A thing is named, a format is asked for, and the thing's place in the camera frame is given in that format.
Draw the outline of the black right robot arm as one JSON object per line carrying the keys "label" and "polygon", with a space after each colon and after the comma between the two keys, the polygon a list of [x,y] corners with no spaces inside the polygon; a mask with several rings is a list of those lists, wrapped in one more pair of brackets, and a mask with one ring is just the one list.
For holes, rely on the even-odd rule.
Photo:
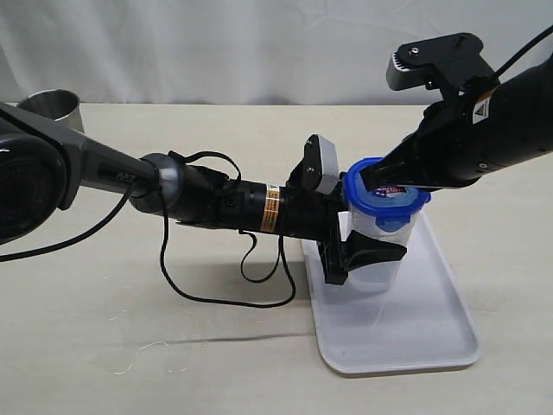
{"label": "black right robot arm", "polygon": [[482,57],[482,40],[468,32],[399,46],[386,70],[389,88],[425,86],[442,98],[424,110],[415,131],[361,170],[365,187],[464,188],[550,154],[552,60],[507,81],[500,77],[551,33],[536,35],[498,69]]}

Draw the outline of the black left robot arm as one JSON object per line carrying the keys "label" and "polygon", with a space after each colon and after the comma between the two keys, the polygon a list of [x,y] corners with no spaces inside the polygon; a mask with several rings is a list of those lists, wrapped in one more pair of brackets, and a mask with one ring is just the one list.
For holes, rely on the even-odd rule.
{"label": "black left robot arm", "polygon": [[[330,151],[324,137],[310,136],[286,184],[271,187],[199,165],[202,152],[135,158],[51,118],[2,104],[1,241],[33,232],[54,211],[68,209],[80,188],[95,188],[185,226],[313,240],[326,282],[343,284],[350,271],[401,260],[407,247],[366,231],[341,236],[345,179],[323,164]],[[325,176],[328,185],[321,182]]]}

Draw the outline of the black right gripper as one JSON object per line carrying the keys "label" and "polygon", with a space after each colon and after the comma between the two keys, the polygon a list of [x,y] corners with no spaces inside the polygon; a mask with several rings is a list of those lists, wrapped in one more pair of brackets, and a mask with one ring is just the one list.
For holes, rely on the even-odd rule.
{"label": "black right gripper", "polygon": [[493,82],[492,68],[481,57],[483,41],[460,32],[400,46],[397,57],[409,67],[427,67],[442,98],[423,112],[417,129],[378,162],[363,168],[367,190],[384,186],[455,188],[467,185],[445,172],[454,135],[466,123],[467,103]]}

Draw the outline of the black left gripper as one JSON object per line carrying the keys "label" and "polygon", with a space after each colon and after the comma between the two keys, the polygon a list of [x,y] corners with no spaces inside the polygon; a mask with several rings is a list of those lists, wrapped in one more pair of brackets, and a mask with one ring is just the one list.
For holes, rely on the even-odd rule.
{"label": "black left gripper", "polygon": [[319,144],[317,136],[308,137],[302,159],[289,173],[283,188],[284,205],[278,226],[278,231],[286,236],[316,243],[324,282],[331,285],[343,285],[350,271],[400,261],[407,253],[406,246],[351,231],[343,243],[342,261],[339,212],[345,209],[345,203],[340,179],[330,195],[315,191],[321,180]]}

